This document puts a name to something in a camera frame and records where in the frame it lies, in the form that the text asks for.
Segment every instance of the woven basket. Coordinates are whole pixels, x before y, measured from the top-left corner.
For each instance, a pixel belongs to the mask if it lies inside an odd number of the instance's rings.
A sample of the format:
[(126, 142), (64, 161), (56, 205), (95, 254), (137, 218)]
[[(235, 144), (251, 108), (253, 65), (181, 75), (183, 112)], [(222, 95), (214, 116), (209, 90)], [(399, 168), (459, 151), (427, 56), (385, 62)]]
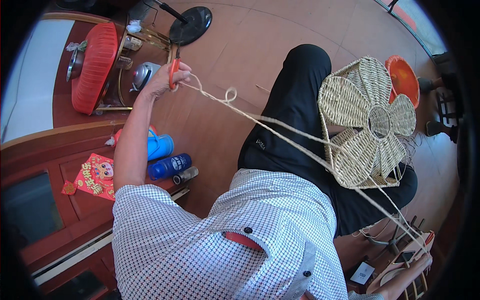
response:
[[(399, 94), (388, 104), (391, 90), (387, 69), (370, 56), (350, 63), (322, 82), (318, 108), (324, 139), (344, 149), (326, 144), (325, 156), (336, 171), (335, 179), (345, 188), (399, 185), (400, 172), (396, 172), (396, 178), (388, 177), (406, 156), (396, 135), (411, 135), (416, 118), (406, 95)], [(329, 139), (327, 125), (346, 129)]]

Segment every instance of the wooden floor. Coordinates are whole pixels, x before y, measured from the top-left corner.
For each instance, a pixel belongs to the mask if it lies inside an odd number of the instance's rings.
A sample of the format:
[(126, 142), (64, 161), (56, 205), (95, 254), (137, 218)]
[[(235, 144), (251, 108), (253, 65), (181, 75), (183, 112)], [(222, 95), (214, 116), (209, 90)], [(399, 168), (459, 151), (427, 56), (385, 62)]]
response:
[[(373, 0), (171, 0), (177, 11), (194, 6), (210, 8), (213, 19), (207, 32), (181, 49), (182, 61), (198, 75), (204, 89), (221, 98), (230, 86), (237, 88), (235, 105), (260, 113), (288, 51), (299, 44), (315, 44), (328, 53), (332, 71), (364, 55), (385, 61), (393, 54), (405, 58), (417, 76), (436, 78), (433, 63), (416, 39)], [(152, 22), (151, 11), (146, 22)], [(167, 33), (173, 17), (159, 11), (155, 29)], [(407, 219), (426, 218), (424, 229), (438, 230), (455, 197), (456, 145), (449, 137), (424, 135), (425, 123), (438, 120), (435, 99), (422, 96), (417, 108), (417, 143), (413, 158), (419, 188), (408, 206)], [(181, 205), (206, 217), (216, 198), (228, 190), (237, 171), (240, 147), (253, 123), (223, 105), (188, 88), (166, 93), (154, 107), (152, 124), (170, 134), (175, 154), (192, 156), (199, 176)], [(386, 220), (373, 227), (379, 233)], [(379, 239), (390, 237), (390, 224)], [(344, 236), (335, 240), (344, 270), (380, 248), (366, 239)]]

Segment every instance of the foot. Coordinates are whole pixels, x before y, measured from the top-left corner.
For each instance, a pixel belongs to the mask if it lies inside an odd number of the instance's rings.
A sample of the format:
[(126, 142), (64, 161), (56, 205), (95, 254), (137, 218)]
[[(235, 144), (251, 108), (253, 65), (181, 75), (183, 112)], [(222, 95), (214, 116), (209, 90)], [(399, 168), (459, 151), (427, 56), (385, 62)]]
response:
[(435, 89), (433, 86), (433, 80), (423, 77), (419, 77), (417, 80), (419, 81), (420, 93), (426, 94)]
[(442, 125), (437, 121), (428, 121), (425, 125), (427, 129), (427, 136), (434, 136), (442, 132)]

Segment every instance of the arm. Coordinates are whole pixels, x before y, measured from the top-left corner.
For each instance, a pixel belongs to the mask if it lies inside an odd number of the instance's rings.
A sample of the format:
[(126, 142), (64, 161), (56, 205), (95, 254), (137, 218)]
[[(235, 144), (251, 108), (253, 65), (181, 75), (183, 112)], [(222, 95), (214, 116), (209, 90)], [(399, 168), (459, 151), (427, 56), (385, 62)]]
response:
[(410, 268), (398, 272), (397, 276), (390, 279), (373, 293), (381, 294), (385, 300), (396, 300), (420, 273), (431, 264), (432, 256), (425, 253), (417, 261), (412, 262)]
[[(169, 89), (168, 71), (171, 64), (163, 65), (143, 88), (133, 105), (125, 126), (123, 126), (115, 149), (115, 192), (122, 186), (143, 185), (147, 168), (148, 127), (152, 115), (153, 103)], [(190, 81), (191, 68), (180, 63), (180, 71), (173, 74), (173, 82)]]

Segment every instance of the orange stool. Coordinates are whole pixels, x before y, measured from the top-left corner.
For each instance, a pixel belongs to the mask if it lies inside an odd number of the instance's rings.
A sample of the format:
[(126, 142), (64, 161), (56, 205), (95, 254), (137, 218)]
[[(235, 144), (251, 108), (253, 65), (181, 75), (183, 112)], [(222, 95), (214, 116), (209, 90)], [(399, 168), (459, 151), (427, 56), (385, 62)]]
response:
[(392, 92), (388, 103), (392, 103), (398, 94), (405, 94), (416, 109), (419, 105), (420, 88), (410, 65), (401, 56), (392, 55), (385, 61), (385, 67), (392, 79)]

